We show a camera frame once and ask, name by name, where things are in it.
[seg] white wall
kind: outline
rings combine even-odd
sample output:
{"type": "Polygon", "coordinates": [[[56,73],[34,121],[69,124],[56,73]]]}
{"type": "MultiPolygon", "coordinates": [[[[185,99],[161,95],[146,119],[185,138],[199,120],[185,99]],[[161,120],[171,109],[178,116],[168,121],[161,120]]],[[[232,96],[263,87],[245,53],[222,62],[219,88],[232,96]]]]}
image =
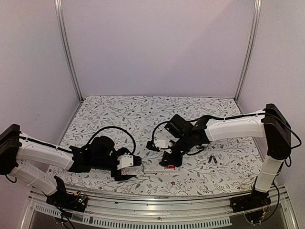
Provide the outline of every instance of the white wall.
{"type": "MultiPolygon", "coordinates": [[[[302,0],[263,1],[258,34],[240,106],[244,112],[274,103],[305,141],[305,5],[302,0]]],[[[265,142],[261,147],[266,150],[265,142]]],[[[292,151],[284,182],[298,224],[305,225],[304,147],[292,151]]]]}
{"type": "Polygon", "coordinates": [[[253,0],[65,0],[84,96],[233,97],[253,0]]]}
{"type": "MultiPolygon", "coordinates": [[[[54,1],[3,0],[0,6],[0,132],[17,123],[57,143],[77,107],[54,1]]],[[[16,229],[30,189],[0,176],[0,228],[16,229]]]]}

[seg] floral pattern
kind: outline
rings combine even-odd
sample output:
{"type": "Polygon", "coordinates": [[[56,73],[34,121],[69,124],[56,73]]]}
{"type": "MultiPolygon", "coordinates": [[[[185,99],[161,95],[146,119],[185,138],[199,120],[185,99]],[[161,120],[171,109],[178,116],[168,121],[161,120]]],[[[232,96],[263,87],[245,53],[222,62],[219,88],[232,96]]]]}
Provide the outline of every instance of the floral pattern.
{"type": "MultiPolygon", "coordinates": [[[[82,146],[100,128],[120,126],[136,140],[135,154],[145,165],[158,165],[162,152],[145,148],[154,127],[179,114],[186,120],[202,115],[218,117],[238,115],[240,111],[232,99],[151,96],[90,96],[85,99],[70,125],[61,145],[82,146]]],[[[120,130],[107,129],[101,134],[114,140],[116,149],[132,151],[131,139],[120,130]]],[[[162,127],[156,131],[158,139],[173,139],[162,127]]],[[[124,174],[137,178],[115,182],[109,171],[92,169],[90,173],[70,173],[51,166],[50,175],[61,177],[65,183],[121,193],[159,196],[197,196],[248,191],[261,168],[261,158],[252,138],[235,138],[211,142],[195,156],[185,155],[178,173],[145,174],[142,167],[127,168],[124,174]],[[217,164],[210,155],[214,155],[217,164]]]]}

